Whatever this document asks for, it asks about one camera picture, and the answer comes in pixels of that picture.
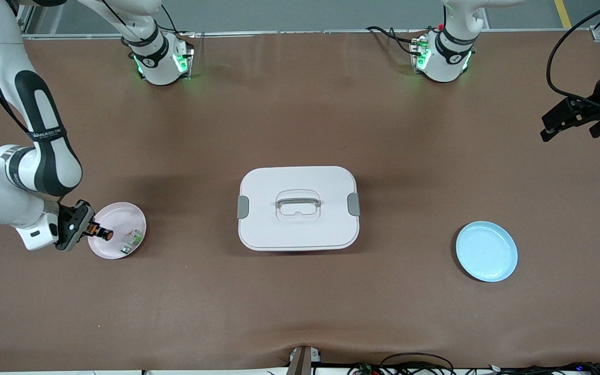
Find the gray latch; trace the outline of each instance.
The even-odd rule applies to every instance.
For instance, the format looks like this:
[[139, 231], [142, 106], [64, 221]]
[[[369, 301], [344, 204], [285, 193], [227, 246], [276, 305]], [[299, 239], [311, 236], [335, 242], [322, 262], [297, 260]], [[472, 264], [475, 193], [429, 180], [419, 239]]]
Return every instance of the gray latch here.
[[348, 206], [348, 213], [352, 216], [360, 216], [360, 202], [358, 200], [358, 193], [351, 193], [346, 198]]
[[249, 198], [245, 197], [245, 195], [238, 195], [237, 208], [237, 218], [246, 218], [249, 215]]

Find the blue plate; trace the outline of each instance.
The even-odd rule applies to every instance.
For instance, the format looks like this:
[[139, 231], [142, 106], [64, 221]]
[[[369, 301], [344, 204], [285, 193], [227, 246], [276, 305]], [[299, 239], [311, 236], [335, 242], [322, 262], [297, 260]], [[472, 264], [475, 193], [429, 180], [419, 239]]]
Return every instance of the blue plate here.
[[504, 228], [474, 221], [457, 235], [457, 259], [470, 275], [484, 282], [509, 277], [517, 266], [517, 247]]

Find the plate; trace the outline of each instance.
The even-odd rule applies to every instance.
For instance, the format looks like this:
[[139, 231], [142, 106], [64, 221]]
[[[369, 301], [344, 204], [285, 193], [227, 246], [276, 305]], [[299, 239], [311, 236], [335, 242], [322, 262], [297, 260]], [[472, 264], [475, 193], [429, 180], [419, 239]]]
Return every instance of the plate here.
[[103, 228], [112, 230], [113, 233], [110, 241], [98, 237], [87, 239], [94, 254], [101, 258], [119, 259], [133, 254], [140, 247], [140, 244], [134, 247], [129, 254], [119, 251], [126, 242], [127, 234], [132, 230], [143, 231], [143, 239], [145, 238], [145, 231], [147, 230], [145, 214], [135, 204], [127, 202], [109, 204], [94, 216], [94, 221]]
[[509, 277], [517, 266], [517, 247], [504, 228], [489, 221], [474, 221], [457, 235], [457, 259], [470, 275], [484, 282]]

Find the white storage box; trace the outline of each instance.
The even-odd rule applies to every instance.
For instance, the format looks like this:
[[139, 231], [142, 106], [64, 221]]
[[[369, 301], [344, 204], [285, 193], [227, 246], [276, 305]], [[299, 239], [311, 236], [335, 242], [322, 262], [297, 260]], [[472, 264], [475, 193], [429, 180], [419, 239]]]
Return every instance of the white storage box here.
[[343, 249], [360, 229], [355, 178], [341, 167], [254, 169], [237, 208], [240, 240], [257, 251]]

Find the table surface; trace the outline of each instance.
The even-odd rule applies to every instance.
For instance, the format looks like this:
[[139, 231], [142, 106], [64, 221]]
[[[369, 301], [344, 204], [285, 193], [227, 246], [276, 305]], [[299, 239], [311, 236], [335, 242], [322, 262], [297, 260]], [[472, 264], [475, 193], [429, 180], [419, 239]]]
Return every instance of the table surface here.
[[[197, 43], [193, 79], [153, 87], [119, 41], [28, 41], [85, 170], [65, 203], [147, 214], [133, 256], [86, 241], [24, 250], [0, 226], [0, 371], [279, 366], [393, 352], [457, 366], [600, 361], [600, 139], [541, 142], [561, 99], [545, 83], [560, 33], [484, 33], [459, 80], [414, 76], [394, 41], [260, 35]], [[600, 44], [567, 41], [556, 83], [587, 95]], [[27, 145], [0, 109], [0, 145]], [[238, 238], [240, 180], [269, 166], [336, 165], [360, 193], [360, 235], [320, 254], [259, 254]], [[457, 265], [457, 232], [515, 238], [509, 279]]]

